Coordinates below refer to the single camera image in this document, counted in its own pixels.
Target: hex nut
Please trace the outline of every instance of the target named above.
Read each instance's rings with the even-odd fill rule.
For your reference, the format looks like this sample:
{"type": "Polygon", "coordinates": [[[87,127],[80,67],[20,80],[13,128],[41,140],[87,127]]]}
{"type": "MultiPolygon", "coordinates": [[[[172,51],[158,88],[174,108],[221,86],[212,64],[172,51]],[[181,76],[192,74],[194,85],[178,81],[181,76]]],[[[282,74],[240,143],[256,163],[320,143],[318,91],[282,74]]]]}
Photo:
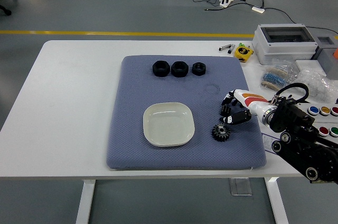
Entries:
{"type": "Polygon", "coordinates": [[[192,65],[192,73],[197,76],[205,74],[206,66],[201,62],[197,62],[192,65]]]}
{"type": "Polygon", "coordinates": [[[176,61],[171,66],[171,73],[175,77],[185,77],[189,71],[188,65],[183,61],[176,61]]]}
{"type": "Polygon", "coordinates": [[[167,61],[158,60],[153,64],[153,73],[158,77],[166,77],[170,72],[170,66],[167,61]]]}

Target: blue button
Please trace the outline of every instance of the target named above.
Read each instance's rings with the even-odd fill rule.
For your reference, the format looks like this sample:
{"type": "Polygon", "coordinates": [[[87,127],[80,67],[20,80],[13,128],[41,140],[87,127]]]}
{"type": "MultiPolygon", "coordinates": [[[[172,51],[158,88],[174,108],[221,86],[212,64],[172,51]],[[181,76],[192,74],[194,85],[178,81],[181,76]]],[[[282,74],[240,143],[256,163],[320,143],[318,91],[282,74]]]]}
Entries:
{"type": "Polygon", "coordinates": [[[316,116],[319,113],[319,109],[317,107],[315,107],[315,106],[311,106],[311,107],[309,107],[309,109],[307,110],[307,112],[310,115],[316,116]]]}

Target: square dish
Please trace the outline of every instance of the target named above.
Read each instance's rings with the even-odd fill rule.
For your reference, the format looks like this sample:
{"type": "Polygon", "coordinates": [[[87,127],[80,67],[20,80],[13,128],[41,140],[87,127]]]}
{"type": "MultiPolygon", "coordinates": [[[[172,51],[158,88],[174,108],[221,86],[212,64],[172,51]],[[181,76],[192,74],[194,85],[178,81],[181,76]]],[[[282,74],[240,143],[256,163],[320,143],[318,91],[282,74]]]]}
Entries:
{"type": "Polygon", "coordinates": [[[184,145],[195,132],[191,110],[180,102],[151,105],[143,114],[143,132],[155,146],[184,145]]]}

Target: red stripe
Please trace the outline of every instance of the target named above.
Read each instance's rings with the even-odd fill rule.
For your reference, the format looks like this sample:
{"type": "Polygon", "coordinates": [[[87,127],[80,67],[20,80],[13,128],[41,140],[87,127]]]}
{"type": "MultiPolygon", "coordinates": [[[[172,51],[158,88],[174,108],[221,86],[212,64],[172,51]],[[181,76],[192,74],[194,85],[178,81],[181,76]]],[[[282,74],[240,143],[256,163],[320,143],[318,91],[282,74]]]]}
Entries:
{"type": "Polygon", "coordinates": [[[263,102],[268,102],[267,99],[264,98],[258,98],[258,97],[248,97],[247,99],[245,99],[245,104],[247,107],[249,107],[250,103],[252,103],[253,101],[263,101],[263,102]]]}

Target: blue mat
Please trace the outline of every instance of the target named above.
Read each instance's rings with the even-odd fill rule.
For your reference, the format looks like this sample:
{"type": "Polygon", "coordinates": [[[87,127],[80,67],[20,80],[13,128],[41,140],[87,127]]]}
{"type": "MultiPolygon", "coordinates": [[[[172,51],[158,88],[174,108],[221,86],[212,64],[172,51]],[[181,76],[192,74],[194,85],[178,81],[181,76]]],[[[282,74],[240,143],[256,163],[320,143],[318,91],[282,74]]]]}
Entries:
{"type": "MultiPolygon", "coordinates": [[[[217,142],[211,135],[219,123],[221,102],[234,89],[248,89],[236,58],[138,55],[125,57],[110,125],[107,164],[112,169],[250,169],[266,164],[256,118],[228,126],[230,138],[217,142]],[[184,61],[189,73],[176,78],[154,76],[152,65],[165,60],[184,61]],[[203,62],[206,74],[196,76],[192,64],[203,62]],[[153,104],[181,102],[193,114],[195,133],[185,145],[156,147],[143,134],[143,113],[153,104]]],[[[237,106],[233,112],[240,111],[237,106]]]]}

